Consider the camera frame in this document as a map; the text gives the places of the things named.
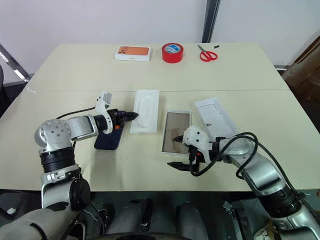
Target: chair backrest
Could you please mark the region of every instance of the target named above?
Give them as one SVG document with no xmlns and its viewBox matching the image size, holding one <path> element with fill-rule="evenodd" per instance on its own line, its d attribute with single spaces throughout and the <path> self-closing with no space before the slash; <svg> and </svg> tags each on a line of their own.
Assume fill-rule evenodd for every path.
<svg viewBox="0 0 320 240">
<path fill-rule="evenodd" d="M 0 65 L 0 91 L 4 86 L 4 70 L 2 69 Z"/>
</svg>

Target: white table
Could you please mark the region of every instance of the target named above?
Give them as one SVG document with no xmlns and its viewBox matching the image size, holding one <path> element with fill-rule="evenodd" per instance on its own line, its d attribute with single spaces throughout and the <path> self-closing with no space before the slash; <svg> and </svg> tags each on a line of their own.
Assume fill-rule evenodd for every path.
<svg viewBox="0 0 320 240">
<path fill-rule="evenodd" d="M 33 139 L 35 130 L 45 120 L 94 106 L 98 93 L 24 90 L 0 119 L 0 188 L 40 190 L 43 170 L 39 146 Z M 111 93 L 112 108 L 133 109 L 134 91 Z M 193 177 L 167 165 L 185 159 L 161 153 L 166 110 L 190 110 L 192 124 L 203 126 L 194 101 L 211 97 L 219 98 L 239 131 L 251 131 L 258 136 L 297 189 L 320 187 L 320 135 L 292 93 L 278 89 L 161 91 L 157 133 L 130 133 L 129 123 L 116 151 L 94 149 L 95 138 L 77 143 L 75 159 L 91 189 L 249 191 L 247 184 L 235 177 L 236 167 L 231 164 L 218 162 L 203 176 Z"/>
<path fill-rule="evenodd" d="M 161 44 L 152 44 L 150 62 L 115 60 L 115 44 L 63 44 L 29 83 L 34 91 L 222 91 L 278 90 L 288 86 L 255 43 L 200 45 L 218 54 L 203 62 L 196 44 L 182 44 L 181 62 L 162 60 Z"/>
</svg>

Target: orange phone image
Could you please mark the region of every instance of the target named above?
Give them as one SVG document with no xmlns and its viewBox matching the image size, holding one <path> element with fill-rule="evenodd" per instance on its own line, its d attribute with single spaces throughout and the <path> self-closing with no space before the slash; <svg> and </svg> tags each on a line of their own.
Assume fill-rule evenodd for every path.
<svg viewBox="0 0 320 240">
<path fill-rule="evenodd" d="M 148 47 L 140 47 L 140 46 L 121 46 L 119 47 L 118 54 L 126 54 L 126 55 L 148 55 L 149 48 Z"/>
</svg>

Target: metal frame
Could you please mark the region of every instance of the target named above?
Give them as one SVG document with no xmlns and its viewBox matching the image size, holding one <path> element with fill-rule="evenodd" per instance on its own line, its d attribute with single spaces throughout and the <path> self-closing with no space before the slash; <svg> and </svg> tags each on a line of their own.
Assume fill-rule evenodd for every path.
<svg viewBox="0 0 320 240">
<path fill-rule="evenodd" d="M 0 44 L 0 57 L 5 61 L 6 64 L 9 65 L 9 67 L 17 74 L 23 81 L 26 83 L 30 80 L 30 75 L 27 73 L 26 70 L 14 59 L 13 56 L 10 55 L 10 53 Z"/>
<path fill-rule="evenodd" d="M 210 43 L 221 0 L 207 0 L 203 26 L 202 43 Z"/>
</svg>

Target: scissors blade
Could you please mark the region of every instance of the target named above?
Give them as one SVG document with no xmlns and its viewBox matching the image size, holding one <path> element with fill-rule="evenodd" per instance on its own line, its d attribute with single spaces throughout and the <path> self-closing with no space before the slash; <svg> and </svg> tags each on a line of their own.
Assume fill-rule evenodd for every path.
<svg viewBox="0 0 320 240">
<path fill-rule="evenodd" d="M 205 52 L 206 51 L 199 44 L 198 44 L 198 47 L 200 48 L 201 52 Z"/>
</svg>

